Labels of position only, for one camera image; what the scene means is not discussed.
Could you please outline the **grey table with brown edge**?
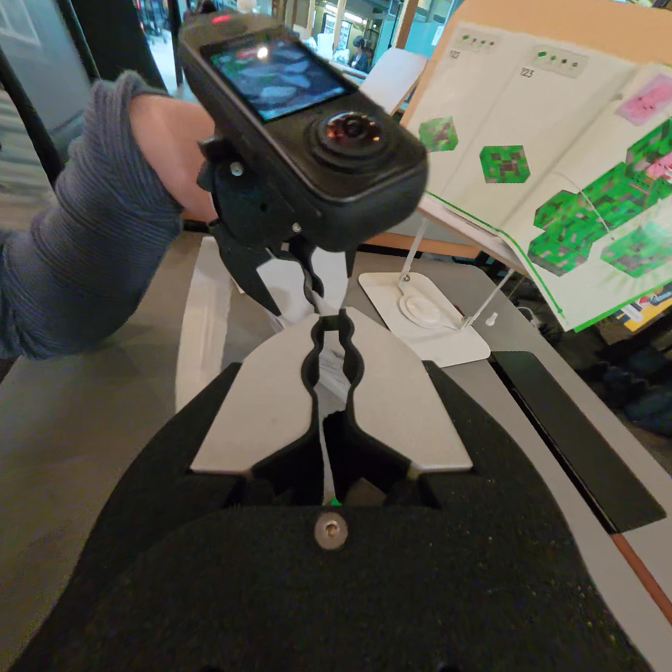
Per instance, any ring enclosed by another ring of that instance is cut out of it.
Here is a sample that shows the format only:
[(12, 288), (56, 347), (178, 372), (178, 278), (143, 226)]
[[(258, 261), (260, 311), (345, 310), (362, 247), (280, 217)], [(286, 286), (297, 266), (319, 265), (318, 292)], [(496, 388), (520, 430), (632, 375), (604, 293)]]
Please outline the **grey table with brown edge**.
[(671, 602), (671, 316), (630, 333), (618, 324), (605, 344), (590, 327), (545, 338), (533, 326), (529, 347), (617, 449), (666, 511), (661, 522), (624, 533), (626, 552), (646, 568), (645, 580)]

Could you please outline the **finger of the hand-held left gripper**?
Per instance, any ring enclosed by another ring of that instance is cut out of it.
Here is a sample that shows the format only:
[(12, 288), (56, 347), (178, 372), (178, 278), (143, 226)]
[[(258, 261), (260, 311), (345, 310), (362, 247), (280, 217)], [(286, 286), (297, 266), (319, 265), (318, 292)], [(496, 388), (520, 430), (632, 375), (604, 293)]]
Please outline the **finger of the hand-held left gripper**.
[(315, 311), (340, 311), (349, 285), (349, 253), (325, 251), (292, 239), (288, 251), (304, 274), (304, 294)]
[(305, 270), (297, 260), (272, 257), (258, 266), (257, 274), (280, 311), (277, 321), (301, 321), (317, 314), (307, 295)]

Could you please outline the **person's left forearm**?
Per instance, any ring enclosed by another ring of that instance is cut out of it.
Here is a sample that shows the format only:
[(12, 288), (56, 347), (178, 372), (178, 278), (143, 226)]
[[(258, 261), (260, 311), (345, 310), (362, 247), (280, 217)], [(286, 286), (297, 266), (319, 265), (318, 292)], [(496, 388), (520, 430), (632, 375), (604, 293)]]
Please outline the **person's left forearm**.
[(1, 232), (1, 358), (78, 354), (136, 311), (183, 214), (217, 217), (197, 184), (214, 120), (133, 71), (92, 87), (55, 203)]

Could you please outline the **white instruction booklet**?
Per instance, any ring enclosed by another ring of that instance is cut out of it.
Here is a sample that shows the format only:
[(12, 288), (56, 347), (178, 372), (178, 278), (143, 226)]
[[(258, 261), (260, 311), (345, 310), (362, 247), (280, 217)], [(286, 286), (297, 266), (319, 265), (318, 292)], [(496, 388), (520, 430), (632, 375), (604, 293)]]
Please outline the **white instruction booklet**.
[(408, 130), (419, 209), (502, 240), (564, 330), (671, 281), (671, 68), (462, 22)]

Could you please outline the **grey desk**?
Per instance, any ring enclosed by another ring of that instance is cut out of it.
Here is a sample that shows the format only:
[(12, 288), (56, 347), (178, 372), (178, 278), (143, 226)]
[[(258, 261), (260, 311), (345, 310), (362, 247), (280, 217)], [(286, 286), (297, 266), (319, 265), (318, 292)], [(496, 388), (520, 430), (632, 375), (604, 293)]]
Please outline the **grey desk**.
[[(170, 248), (129, 323), (99, 349), (19, 358), (1, 384), (1, 670), (61, 596), (132, 460), (175, 411), (181, 324), (201, 236)], [(486, 362), (447, 369), (549, 478), (595, 584), (656, 671), (671, 670), (671, 625)]]

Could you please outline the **white metal rod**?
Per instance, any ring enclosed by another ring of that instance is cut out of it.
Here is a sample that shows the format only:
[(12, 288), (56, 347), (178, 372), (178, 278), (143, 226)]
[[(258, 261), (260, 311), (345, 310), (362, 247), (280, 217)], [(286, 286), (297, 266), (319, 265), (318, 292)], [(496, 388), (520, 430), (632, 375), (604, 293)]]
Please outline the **white metal rod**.
[(460, 330), (465, 330), (468, 327), (470, 327), (475, 320), (484, 312), (484, 310), (489, 306), (491, 303), (492, 299), (495, 297), (495, 295), (503, 288), (503, 286), (506, 284), (506, 282), (509, 280), (509, 278), (515, 273), (514, 268), (509, 268), (507, 273), (504, 275), (503, 279), (497, 284), (497, 286), (491, 291), (491, 293), (486, 297), (486, 299), (483, 301), (483, 303), (477, 308), (475, 313), (469, 317), (465, 317), (463, 319), (463, 322), (460, 326)]
[(409, 272), (411, 265), (413, 263), (413, 260), (415, 259), (415, 256), (417, 252), (419, 251), (419, 246), (424, 239), (425, 236), (425, 231), (427, 229), (427, 221), (423, 219), (421, 225), (419, 226), (415, 239), (413, 240), (413, 243), (411, 247), (409, 248), (405, 263), (403, 265), (402, 271), (399, 275), (399, 285), (403, 286), (404, 283), (407, 283), (409, 281)]

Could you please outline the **yellow and blue box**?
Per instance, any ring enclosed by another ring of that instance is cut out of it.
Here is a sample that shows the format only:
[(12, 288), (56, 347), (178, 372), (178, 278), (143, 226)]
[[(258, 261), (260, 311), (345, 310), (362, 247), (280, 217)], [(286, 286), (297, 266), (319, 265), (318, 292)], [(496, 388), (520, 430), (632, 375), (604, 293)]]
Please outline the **yellow and blue box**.
[(614, 315), (629, 332), (637, 332), (671, 307), (671, 282), (625, 305)]

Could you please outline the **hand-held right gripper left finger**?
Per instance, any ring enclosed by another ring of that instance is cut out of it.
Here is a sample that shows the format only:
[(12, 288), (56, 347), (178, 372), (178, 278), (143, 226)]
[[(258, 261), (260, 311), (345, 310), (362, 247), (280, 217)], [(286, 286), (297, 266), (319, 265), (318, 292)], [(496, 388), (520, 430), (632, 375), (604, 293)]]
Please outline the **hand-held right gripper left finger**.
[(324, 328), (304, 318), (269, 338), (242, 362), (197, 451), (197, 474), (265, 480), (298, 505), (325, 502), (322, 420), (339, 398), (320, 381)]

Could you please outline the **white paper sheet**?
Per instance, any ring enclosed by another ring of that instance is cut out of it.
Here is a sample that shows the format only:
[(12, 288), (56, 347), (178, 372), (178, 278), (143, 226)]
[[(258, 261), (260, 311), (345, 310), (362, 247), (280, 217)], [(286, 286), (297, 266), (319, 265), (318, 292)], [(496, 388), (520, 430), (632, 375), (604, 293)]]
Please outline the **white paper sheet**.
[(391, 48), (374, 64), (359, 90), (393, 116), (415, 91), (428, 63), (423, 55)]

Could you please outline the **white rounded base plate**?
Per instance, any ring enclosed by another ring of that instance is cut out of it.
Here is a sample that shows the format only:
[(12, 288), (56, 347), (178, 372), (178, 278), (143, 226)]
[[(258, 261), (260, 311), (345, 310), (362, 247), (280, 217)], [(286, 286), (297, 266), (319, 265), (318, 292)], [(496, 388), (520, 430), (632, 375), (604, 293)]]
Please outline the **white rounded base plate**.
[(441, 368), (487, 360), (491, 348), (425, 275), (366, 272), (358, 282), (388, 330)]

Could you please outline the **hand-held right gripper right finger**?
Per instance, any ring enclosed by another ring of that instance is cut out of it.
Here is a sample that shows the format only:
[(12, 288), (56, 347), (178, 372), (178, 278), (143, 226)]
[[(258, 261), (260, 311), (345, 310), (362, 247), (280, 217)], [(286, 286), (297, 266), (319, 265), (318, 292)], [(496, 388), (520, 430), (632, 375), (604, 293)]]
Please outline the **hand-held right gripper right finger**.
[(325, 416), (324, 441), (335, 496), (364, 479), (388, 493), (428, 474), (468, 473), (473, 461), (426, 362), (355, 308), (338, 316), (345, 407)]

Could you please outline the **white paper bag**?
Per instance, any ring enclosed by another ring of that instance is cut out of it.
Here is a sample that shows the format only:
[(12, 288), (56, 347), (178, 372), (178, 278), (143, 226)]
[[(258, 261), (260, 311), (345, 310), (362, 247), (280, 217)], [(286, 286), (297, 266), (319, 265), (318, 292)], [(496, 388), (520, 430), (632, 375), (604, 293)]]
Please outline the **white paper bag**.
[[(200, 244), (181, 324), (175, 374), (175, 410), (180, 411), (223, 369), (224, 346), (229, 330), (231, 299), (244, 294), (221, 259), (213, 237)], [(337, 311), (317, 311), (327, 316)], [(267, 312), (274, 332), (298, 321), (277, 321)]]

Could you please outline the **black pillar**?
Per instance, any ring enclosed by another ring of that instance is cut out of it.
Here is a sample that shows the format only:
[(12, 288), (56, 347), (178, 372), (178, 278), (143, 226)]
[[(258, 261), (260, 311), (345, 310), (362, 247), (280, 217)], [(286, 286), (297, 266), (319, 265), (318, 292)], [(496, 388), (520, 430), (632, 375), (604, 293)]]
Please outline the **black pillar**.
[(102, 79), (113, 81), (133, 71), (151, 87), (166, 91), (133, 1), (71, 4)]

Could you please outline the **black panel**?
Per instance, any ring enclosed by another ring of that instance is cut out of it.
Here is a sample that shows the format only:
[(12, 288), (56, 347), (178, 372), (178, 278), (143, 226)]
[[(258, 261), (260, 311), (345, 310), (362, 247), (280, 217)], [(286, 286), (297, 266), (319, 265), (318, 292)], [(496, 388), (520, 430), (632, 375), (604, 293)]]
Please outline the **black panel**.
[(493, 351), (489, 362), (607, 533), (638, 530), (667, 517), (537, 357)]

